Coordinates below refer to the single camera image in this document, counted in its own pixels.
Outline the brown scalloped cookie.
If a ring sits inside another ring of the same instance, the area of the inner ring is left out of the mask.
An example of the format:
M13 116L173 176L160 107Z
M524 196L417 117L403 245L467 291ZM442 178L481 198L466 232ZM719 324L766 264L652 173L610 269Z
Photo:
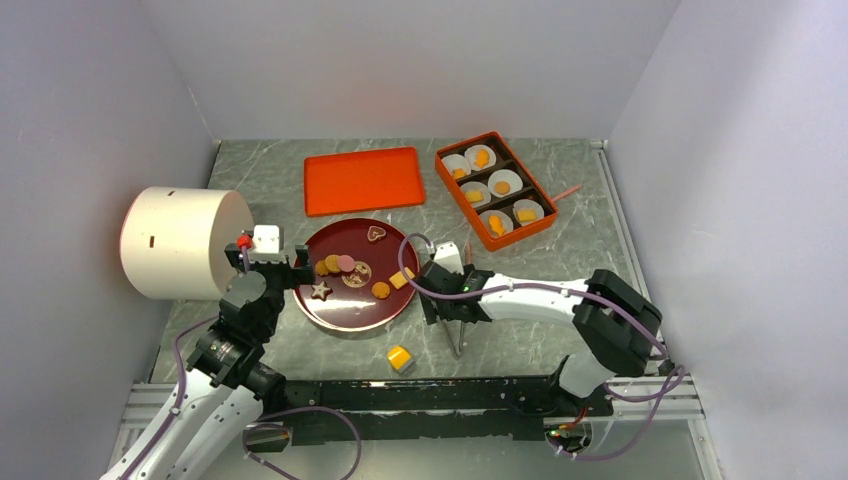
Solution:
M314 265L314 272L318 276L327 276L330 273L330 270L328 269L324 260L319 260Z

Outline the yellow small block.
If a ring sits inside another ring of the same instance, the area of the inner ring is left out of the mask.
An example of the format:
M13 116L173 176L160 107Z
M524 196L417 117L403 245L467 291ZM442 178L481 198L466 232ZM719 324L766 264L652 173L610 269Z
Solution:
M391 367L399 374L403 374L414 364L411 353L402 346L392 347L387 353L387 360Z

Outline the orange compartment box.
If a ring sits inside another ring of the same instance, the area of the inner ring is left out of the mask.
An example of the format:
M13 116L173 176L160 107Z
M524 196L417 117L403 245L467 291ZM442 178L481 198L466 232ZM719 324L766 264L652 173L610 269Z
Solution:
M497 132L439 149L434 168L491 252L548 229L558 217L552 198Z

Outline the pink stick behind box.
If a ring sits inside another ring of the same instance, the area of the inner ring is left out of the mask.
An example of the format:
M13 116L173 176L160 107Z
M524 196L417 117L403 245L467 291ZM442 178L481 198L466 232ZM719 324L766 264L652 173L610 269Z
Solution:
M557 202L567 198L568 196L578 192L582 187L583 187L582 184L577 184L577 185L574 185L574 186L568 188L567 190L551 197L551 203L557 203Z

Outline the dark red round plate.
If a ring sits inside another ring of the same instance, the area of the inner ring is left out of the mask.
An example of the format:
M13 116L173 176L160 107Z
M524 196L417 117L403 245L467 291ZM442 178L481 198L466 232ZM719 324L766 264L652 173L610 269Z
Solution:
M384 228L386 237L369 243L367 230L372 225ZM334 290L324 302L310 298L310 285L295 290L298 307L314 323L341 332L362 332L389 323L416 296L408 284L400 290L389 284L389 277L401 270L397 254L404 238L396 227L370 218L339 220L321 228L306 241L312 264L330 254L350 255L356 260L356 268L350 273L316 277L316 283L327 281ZM392 288L387 299L372 295L376 282L385 282Z

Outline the fish shaped cookie in box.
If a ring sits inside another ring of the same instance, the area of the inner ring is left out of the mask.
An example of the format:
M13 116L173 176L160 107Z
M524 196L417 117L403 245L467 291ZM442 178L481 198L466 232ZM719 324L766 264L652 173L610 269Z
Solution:
M490 162L490 154L487 150L479 149L476 151L474 156L474 164L479 168L483 169L488 166Z

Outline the white paper liner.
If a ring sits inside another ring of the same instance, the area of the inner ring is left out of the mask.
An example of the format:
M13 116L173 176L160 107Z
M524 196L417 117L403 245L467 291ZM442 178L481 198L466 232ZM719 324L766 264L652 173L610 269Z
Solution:
M537 220L536 220L536 221L543 219L543 218L544 218L544 216L545 216L545 212L544 212L544 209L543 209L542 205L541 205L541 204L539 204L538 202L534 201L534 200L530 200L530 199L519 199L519 200L517 200L517 201L513 204L513 214L514 214L514 217L515 217L515 219L516 219L516 220L517 220L517 218L516 218L516 215L515 215L515 211L516 211L516 210L521 210L521 209L531 209L531 210L534 210L534 211L536 212L536 215L537 215ZM521 226L526 226L526 225L529 225L529 224L534 223L534 222L521 224L521 223L518 221L518 223L519 223Z
M453 180L455 179L452 177L452 171L455 169L463 169L466 173L466 176L468 176L472 172L469 161L464 155L461 154L447 155L441 159L441 162Z
M487 181L487 187L491 191L491 194L495 197L498 197L498 196L496 196L492 193L492 186L495 182L500 181L500 180L508 181L512 185L512 188L514 189L514 191L511 194L517 193L518 191L520 191L523 188L523 181L522 181L521 177L515 171L513 171L511 169L499 169L499 170L495 171L494 173L492 173L490 175L488 181Z
M488 166L487 166L486 168L483 168L483 169L479 169L479 168L478 168L478 167L474 164L474 156L475 156L476 151L477 151L477 150L479 150L479 149L487 150L487 151L488 151L488 153L490 154L490 162L489 162ZM495 163L497 162L497 155L496 155L496 153L494 152L494 150L493 150L491 147L489 147L489 146L487 146L487 145L484 145L484 144L478 144L478 145L470 146L470 147L469 147L469 148L468 148L468 149L464 152L464 156L465 156L465 157L466 157L466 159L469 161L470 166L471 166L471 169L472 169L473 171L481 171L481 170L485 170L485 169L487 169L487 168L493 167L493 166L495 165Z
M501 218L501 220L503 221L504 226L505 226L505 228L506 228L506 232L505 232L502 236L500 236L500 237L495 237L495 236L493 235L493 232L491 231L491 229L490 229L490 227L489 227L489 224L488 224L488 218L489 218L490 216L498 216L498 217L500 217L500 218ZM500 211L500 210L486 210L486 211L484 211L484 212L481 214L481 221L482 221L482 223L483 223L483 225L484 225L484 227L485 227L486 231L488 232L489 236L490 236L491 238L494 238L494 239L501 238L501 237L503 237L504 235L509 234L509 233L511 233L511 232L514 230L514 224L513 224L512 219L511 219L511 218L510 218L507 214L505 214L504 212L502 212L502 211Z
M473 208L479 208L483 205L488 204L492 200L491 191L489 190L487 185L484 184L484 183L477 182L477 181L469 181L469 182L466 182L463 185L461 185L460 189L463 192L464 198L465 198L465 193L467 191L470 191L470 190L479 190L484 195L484 200L482 202L469 203L467 201Z

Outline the rectangular butter biscuit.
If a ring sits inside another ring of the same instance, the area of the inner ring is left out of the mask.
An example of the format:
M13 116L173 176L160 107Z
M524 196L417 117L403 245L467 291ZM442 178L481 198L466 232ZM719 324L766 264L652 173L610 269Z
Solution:
M404 267L402 270L398 270L395 274L389 277L389 284L395 290L400 290L409 283L410 279L414 278L415 272L408 267Z

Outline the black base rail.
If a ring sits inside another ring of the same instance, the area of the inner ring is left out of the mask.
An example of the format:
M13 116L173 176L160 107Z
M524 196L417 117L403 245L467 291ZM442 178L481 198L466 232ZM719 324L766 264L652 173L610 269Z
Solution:
M364 440L508 437L542 439L547 428L578 418L609 417L602 389L578 399L552 377L390 380L289 380L264 402L263 420L290 428L297 446L349 440L327 409L343 413Z

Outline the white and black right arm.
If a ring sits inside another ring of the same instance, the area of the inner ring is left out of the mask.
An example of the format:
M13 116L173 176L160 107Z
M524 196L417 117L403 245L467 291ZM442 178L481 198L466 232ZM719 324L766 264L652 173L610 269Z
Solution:
M658 337L659 309L610 270L542 281L472 266L456 273L429 261L412 286L430 302L430 323L522 320L573 329L584 349L561 361L549 389L552 407L564 415L576 413L608 380L638 377L654 354L667 353Z

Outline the round tan cookie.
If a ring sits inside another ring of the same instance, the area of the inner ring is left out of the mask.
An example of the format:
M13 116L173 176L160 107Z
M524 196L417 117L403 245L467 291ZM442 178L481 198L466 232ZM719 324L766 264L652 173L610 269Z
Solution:
M504 197L514 191L512 185L508 181L500 180L493 184L492 193L498 197Z

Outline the metal tongs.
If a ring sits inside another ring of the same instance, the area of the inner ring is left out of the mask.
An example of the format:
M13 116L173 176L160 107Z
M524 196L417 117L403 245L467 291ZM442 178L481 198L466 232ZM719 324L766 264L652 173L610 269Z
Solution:
M455 359L459 360L462 357L465 346L465 324L463 322L446 320L440 320L439 324L443 329L451 354Z

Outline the round orange cookie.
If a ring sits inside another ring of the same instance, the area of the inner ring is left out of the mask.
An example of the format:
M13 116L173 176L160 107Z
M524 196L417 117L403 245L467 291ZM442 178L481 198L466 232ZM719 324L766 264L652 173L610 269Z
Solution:
M385 282L376 282L371 288L372 295L379 299L387 299L391 294L392 288Z

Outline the fish shaped orange cookie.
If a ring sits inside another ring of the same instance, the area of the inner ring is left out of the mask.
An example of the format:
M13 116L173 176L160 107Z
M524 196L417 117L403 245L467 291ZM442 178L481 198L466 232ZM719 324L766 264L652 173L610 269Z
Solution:
M500 237L506 232L503 221L498 216L490 216L488 224L495 237Z

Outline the orange box lid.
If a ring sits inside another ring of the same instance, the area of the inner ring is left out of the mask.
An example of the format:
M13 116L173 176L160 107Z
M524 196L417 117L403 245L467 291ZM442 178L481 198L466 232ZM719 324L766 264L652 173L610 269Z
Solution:
M308 157L303 190L308 217L412 207L427 198L411 146Z

